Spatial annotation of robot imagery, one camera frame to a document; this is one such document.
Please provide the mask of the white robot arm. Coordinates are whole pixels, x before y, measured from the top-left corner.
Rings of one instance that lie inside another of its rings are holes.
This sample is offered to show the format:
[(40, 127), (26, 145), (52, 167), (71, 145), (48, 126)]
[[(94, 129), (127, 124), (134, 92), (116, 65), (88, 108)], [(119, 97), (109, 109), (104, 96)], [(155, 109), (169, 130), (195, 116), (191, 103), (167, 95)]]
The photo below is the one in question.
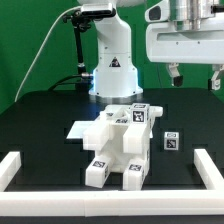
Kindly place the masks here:
[[(98, 65), (89, 94), (107, 102), (140, 95), (138, 70), (132, 64), (131, 28), (119, 7), (144, 0), (78, 0), (80, 15), (95, 23)], [(160, 0), (145, 11), (146, 53), (167, 66), (171, 82), (180, 86), (180, 64), (210, 64), (209, 87), (218, 90), (224, 76), (224, 4), (220, 0)]]

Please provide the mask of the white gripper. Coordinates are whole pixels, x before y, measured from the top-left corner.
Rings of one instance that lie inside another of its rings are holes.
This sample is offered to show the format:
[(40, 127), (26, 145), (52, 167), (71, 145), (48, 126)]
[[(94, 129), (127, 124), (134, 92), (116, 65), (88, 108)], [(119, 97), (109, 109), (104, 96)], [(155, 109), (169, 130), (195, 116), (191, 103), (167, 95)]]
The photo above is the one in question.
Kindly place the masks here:
[(166, 65), (171, 83), (183, 84), (178, 63), (215, 64), (209, 89), (224, 77), (224, 3), (220, 0), (161, 0), (148, 8), (146, 52), (151, 62)]

